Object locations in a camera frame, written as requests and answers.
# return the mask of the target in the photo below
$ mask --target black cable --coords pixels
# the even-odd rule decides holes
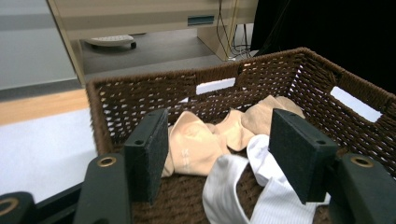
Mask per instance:
[[[276,28],[278,28],[278,24],[280,23],[280,21],[283,19],[283,15],[286,11],[286,9],[288,8],[290,3],[290,0],[288,0],[288,2],[286,3],[286,5],[283,7],[282,12],[280,13],[279,17],[277,18],[277,21],[275,23],[275,25],[273,26],[270,34],[268,35],[267,39],[265,40],[264,44],[262,45],[262,48],[259,49],[259,51],[255,54],[255,56],[259,56],[264,54],[265,51],[267,51],[267,49],[271,46],[269,44],[269,42],[271,41],[272,37],[273,37],[273,32],[275,31]]]
[[[248,57],[248,32],[247,32],[246,24],[244,24],[244,37],[245,37],[245,52],[247,53],[247,57]]]

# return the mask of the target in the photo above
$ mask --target brown wicker basket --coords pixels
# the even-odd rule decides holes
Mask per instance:
[[[196,94],[196,87],[224,78],[235,78],[233,87]],[[371,122],[330,95],[339,87],[382,113]],[[306,119],[354,153],[380,161],[396,177],[396,97],[329,62],[310,49],[226,63],[216,67],[140,76],[99,78],[90,81],[87,93],[92,127],[99,154],[118,152],[146,113],[168,108],[169,123],[189,110],[204,122],[216,123],[230,108],[246,111],[267,95],[282,95],[300,106]],[[201,176],[173,175],[162,180],[153,206],[134,203],[136,223],[208,222],[202,206]],[[262,188],[246,169],[237,193],[250,217]],[[317,219],[315,222],[328,221]]]

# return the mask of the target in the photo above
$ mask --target white fabric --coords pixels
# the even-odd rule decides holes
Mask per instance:
[[[220,156],[216,160],[203,193],[205,213],[211,223],[248,223],[235,188],[247,164],[246,158],[234,155]]]
[[[268,145],[268,135],[257,135],[247,146],[248,160],[235,155],[218,158],[203,193],[204,209],[211,223],[312,223],[318,204],[301,204]],[[258,183],[265,186],[251,220],[236,194],[236,184],[248,161]]]

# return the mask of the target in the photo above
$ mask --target desk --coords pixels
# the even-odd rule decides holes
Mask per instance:
[[[223,61],[227,60],[231,50],[224,52],[216,29],[219,1],[225,25],[225,32],[221,27],[219,36],[224,46],[231,46],[235,25],[254,22],[258,0],[48,0],[83,86],[80,39],[197,28],[198,37]],[[213,16],[214,20],[191,26],[190,16]]]

